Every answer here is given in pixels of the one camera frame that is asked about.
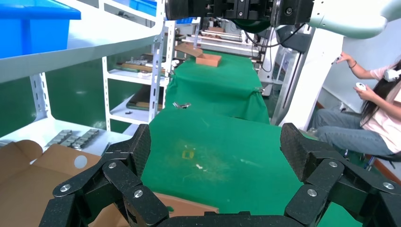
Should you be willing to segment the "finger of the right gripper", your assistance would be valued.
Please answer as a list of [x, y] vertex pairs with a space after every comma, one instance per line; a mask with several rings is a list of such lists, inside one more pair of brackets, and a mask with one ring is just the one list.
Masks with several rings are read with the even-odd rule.
[[183, 19], [205, 16], [204, 0], [166, 0], [167, 19]]

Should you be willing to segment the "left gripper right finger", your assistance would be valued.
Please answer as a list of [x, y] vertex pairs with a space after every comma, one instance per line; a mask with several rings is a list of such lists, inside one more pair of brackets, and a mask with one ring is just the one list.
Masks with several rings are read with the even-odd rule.
[[280, 149], [303, 183], [285, 207], [286, 217], [315, 227], [335, 203], [365, 227], [400, 226], [401, 187], [396, 182], [347, 161], [292, 123], [281, 128]]

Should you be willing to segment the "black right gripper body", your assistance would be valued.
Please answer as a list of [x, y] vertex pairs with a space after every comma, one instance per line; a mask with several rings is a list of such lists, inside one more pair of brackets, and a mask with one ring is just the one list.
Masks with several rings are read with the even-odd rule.
[[249, 33], [268, 27], [297, 25], [310, 21], [312, 0], [207, 0], [206, 16], [234, 22]]

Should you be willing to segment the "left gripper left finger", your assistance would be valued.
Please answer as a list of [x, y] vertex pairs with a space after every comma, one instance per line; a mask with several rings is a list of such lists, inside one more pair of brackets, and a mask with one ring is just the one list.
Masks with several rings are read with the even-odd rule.
[[39, 225], [87, 227], [113, 204], [131, 227], [159, 227], [169, 211], [140, 178], [150, 146], [147, 124], [131, 139], [110, 145], [95, 165], [54, 188]]

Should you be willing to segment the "person left hand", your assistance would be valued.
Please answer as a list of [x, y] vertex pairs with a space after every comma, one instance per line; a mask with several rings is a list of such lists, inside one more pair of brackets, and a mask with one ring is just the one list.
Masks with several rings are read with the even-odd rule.
[[359, 87], [355, 87], [354, 89], [362, 100], [374, 102], [378, 97], [378, 95], [368, 86], [365, 86], [365, 89], [360, 89]]

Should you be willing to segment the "person right hand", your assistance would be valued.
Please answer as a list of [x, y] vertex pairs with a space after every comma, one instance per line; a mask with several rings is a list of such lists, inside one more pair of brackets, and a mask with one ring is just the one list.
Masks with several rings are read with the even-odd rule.
[[350, 56], [349, 54], [342, 52], [340, 54], [340, 57], [338, 57], [336, 63], [340, 63], [346, 61], [348, 65], [352, 64], [354, 62], [354, 59], [352, 58], [352, 56]]

